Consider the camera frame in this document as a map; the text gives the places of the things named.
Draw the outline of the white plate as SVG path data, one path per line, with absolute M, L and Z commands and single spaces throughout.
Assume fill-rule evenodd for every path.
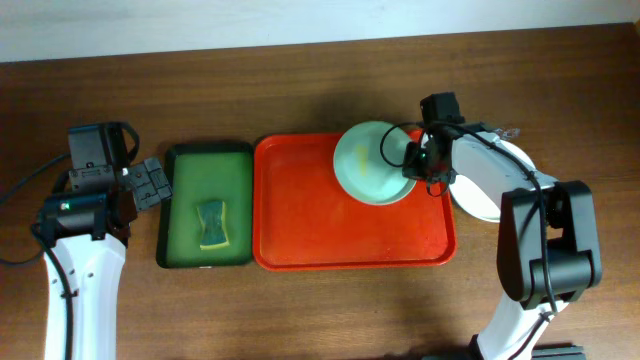
M 524 187 L 532 189 L 521 169 L 504 155 L 471 135 L 453 142 L 455 180 L 449 190 L 458 205 L 484 221 L 500 221 L 502 194 Z

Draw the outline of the pale green plate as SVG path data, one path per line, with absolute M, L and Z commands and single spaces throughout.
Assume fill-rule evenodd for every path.
M 385 161 L 380 152 L 384 134 L 393 127 L 382 121 L 355 125 L 339 139 L 333 156 L 335 176 L 343 190 L 368 205 L 390 205 L 408 196 L 416 185 L 402 175 L 400 167 Z M 383 142 L 383 153 L 393 164 L 401 164 L 409 135 L 393 129 Z

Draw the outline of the yellow green scrub sponge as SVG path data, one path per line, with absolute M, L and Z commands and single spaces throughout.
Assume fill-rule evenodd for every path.
M 202 228 L 200 239 L 202 250 L 227 247 L 230 244 L 227 234 L 226 210 L 226 203 L 221 200 L 202 203 L 197 207 Z

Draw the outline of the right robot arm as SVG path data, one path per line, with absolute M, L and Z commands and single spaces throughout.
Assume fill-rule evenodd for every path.
M 592 192 L 523 162 L 484 125 L 421 123 L 403 173 L 432 185 L 472 179 L 500 209 L 496 266 L 503 294 L 489 324 L 445 359 L 583 359 L 577 345 L 539 346 L 559 313 L 603 275 Z

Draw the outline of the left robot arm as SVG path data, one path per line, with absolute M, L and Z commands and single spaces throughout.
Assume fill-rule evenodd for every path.
M 32 227 L 44 250 L 47 359 L 113 359 L 117 298 L 130 225 L 171 197 L 160 161 L 64 173 Z

